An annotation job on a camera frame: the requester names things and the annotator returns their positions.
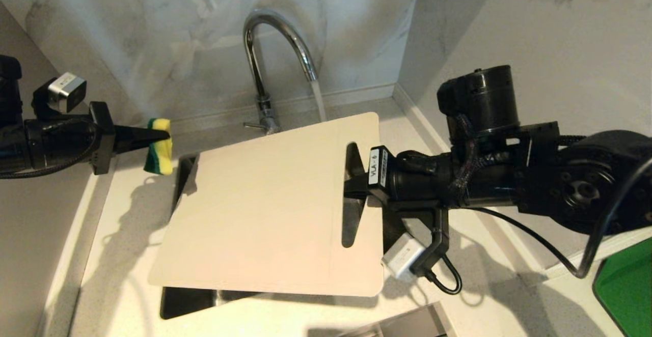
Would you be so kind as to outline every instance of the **wall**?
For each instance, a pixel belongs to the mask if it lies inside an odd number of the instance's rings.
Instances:
[[[393,84],[414,0],[3,0],[59,70],[89,81],[116,121],[211,115],[253,105],[245,17],[281,12],[306,40],[324,93]],[[277,101],[311,96],[287,42],[259,29]]]
[[[621,128],[652,135],[652,0],[417,0],[400,86],[448,137],[442,82],[512,65],[522,124],[559,121],[564,134]],[[516,215],[566,254],[586,237]],[[538,261],[554,258],[527,235]]]
[[[54,67],[0,3],[0,54],[19,59],[24,118],[31,93]],[[34,335],[68,228],[90,175],[75,166],[35,179],[0,181],[0,330],[2,335]]]

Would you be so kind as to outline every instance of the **green tray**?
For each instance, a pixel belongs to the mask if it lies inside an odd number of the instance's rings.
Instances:
[[[652,239],[607,258],[593,282],[593,293],[622,333],[652,335]]]

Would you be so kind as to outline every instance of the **running water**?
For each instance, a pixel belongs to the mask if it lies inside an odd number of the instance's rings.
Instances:
[[[324,109],[324,102],[321,99],[321,89],[319,88],[319,81],[311,81],[310,86],[312,86],[312,94],[315,94],[315,100],[317,101],[317,109],[319,109],[319,120],[321,122],[326,122],[326,110]]]

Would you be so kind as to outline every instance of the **cutting board handle hole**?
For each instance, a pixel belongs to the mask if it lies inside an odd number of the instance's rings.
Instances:
[[[346,162],[344,165],[344,181],[365,174],[365,167],[360,157],[358,145],[351,142],[346,145]],[[363,216],[366,200],[354,200],[343,197],[342,201],[342,246],[351,247],[356,241],[360,219]]]

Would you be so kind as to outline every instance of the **label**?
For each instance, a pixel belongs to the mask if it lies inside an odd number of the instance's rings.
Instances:
[[[369,184],[378,184],[379,156],[379,149],[373,149],[369,153]]]
[[[388,152],[383,149],[383,167],[380,170],[380,185],[387,188],[385,183],[387,182],[387,157],[389,156]]]
[[[70,84],[72,80],[75,80],[77,76],[73,75],[70,72],[66,72],[59,79],[56,79],[52,84],[49,85],[49,89],[53,93],[60,93],[67,84]]]

